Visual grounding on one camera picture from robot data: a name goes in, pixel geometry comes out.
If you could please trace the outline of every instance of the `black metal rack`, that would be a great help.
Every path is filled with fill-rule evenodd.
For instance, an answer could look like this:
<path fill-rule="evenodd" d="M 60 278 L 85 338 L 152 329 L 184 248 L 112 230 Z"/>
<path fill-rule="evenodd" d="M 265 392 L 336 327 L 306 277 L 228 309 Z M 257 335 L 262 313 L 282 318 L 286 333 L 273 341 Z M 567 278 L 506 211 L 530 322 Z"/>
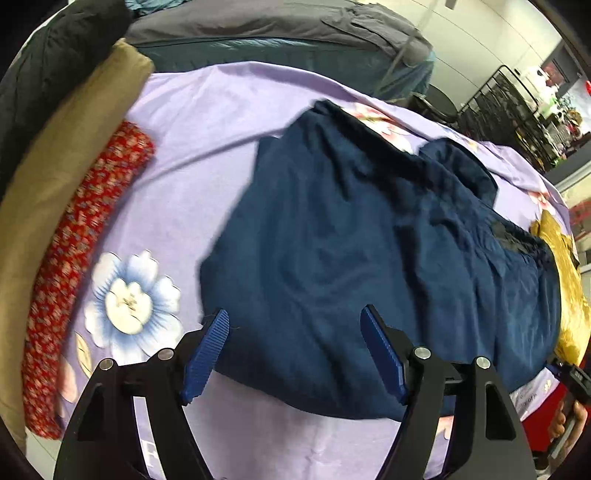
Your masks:
<path fill-rule="evenodd" d="M 502 65 L 462 107 L 458 130 L 477 141 L 512 147 L 544 173 L 553 168 L 556 154 L 534 115 L 538 107 L 521 79 Z"/>

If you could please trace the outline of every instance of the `blue gripper pad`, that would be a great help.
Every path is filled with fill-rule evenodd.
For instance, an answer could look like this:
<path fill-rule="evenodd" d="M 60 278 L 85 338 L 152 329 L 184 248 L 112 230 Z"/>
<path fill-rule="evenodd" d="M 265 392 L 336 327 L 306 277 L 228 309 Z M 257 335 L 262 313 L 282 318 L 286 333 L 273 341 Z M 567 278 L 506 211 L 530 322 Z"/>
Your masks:
<path fill-rule="evenodd" d="M 230 332 L 230 318 L 225 310 L 220 310 L 213 319 L 201 342 L 195 349 L 191 360 L 185 366 L 184 383 L 181 397 L 184 404 L 191 402 L 203 393 L 205 384 L 212 373 L 228 333 Z"/>
<path fill-rule="evenodd" d="M 361 335 L 374 359 L 379 376 L 389 394 L 394 395 L 402 404 L 408 399 L 408 389 L 404 383 L 404 369 L 398 355 L 390 345 L 375 316 L 368 307 L 361 310 L 359 318 Z"/>

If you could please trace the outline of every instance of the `red floral fabric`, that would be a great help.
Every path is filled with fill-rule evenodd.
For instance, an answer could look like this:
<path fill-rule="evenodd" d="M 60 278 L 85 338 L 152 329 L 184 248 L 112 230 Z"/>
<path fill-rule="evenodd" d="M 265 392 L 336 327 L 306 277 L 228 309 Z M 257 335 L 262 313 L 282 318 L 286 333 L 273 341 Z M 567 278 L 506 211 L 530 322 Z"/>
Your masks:
<path fill-rule="evenodd" d="M 41 437 L 61 436 L 55 419 L 61 346 L 93 250 L 117 200 L 153 152 L 134 124 L 119 126 L 68 204 L 37 273 L 22 381 L 25 422 Z"/>

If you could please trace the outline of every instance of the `navy blue cloth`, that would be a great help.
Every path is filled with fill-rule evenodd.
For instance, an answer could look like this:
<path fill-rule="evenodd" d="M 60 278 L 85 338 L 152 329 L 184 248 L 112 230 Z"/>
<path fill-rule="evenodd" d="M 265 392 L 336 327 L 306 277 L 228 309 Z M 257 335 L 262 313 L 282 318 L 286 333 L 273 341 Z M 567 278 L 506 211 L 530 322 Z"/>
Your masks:
<path fill-rule="evenodd" d="M 509 391 L 543 367 L 553 255 L 492 210 L 496 183 L 468 150 L 409 155 L 318 102 L 257 162 L 200 270 L 205 312 L 230 315 L 217 371 L 300 410 L 401 420 L 360 333 L 368 303 L 443 359 L 490 358 Z"/>

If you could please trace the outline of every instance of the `flower print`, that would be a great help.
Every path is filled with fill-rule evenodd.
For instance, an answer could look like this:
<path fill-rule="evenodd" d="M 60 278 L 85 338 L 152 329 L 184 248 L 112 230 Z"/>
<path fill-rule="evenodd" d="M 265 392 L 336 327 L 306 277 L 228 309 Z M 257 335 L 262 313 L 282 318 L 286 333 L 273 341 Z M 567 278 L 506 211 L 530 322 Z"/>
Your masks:
<path fill-rule="evenodd" d="M 161 348 L 175 348 L 183 326 L 180 290 L 158 277 L 158 263 L 145 250 L 125 263 L 103 253 L 92 273 L 94 298 L 85 307 L 86 329 L 100 348 L 111 348 L 119 365 L 143 362 Z"/>
<path fill-rule="evenodd" d="M 550 203 L 550 193 L 546 190 L 545 192 L 527 192 L 532 202 L 540 207 L 540 213 L 542 210 L 548 210 L 550 215 L 556 215 L 556 209 Z"/>
<path fill-rule="evenodd" d="M 445 130 L 449 135 L 448 138 L 456 141 L 457 143 L 464 145 L 468 150 L 470 150 L 474 154 L 478 154 L 478 149 L 480 148 L 480 144 L 468 138 L 462 134 L 456 132 L 453 128 L 448 127 L 447 125 L 438 124 L 443 130 Z"/>
<path fill-rule="evenodd" d="M 400 151 L 413 153 L 410 142 L 404 138 L 404 135 L 409 135 L 409 132 L 400 127 L 395 120 L 386 114 L 362 103 L 356 103 L 353 108 L 343 110 L 363 122 L 374 132 L 379 133 Z"/>

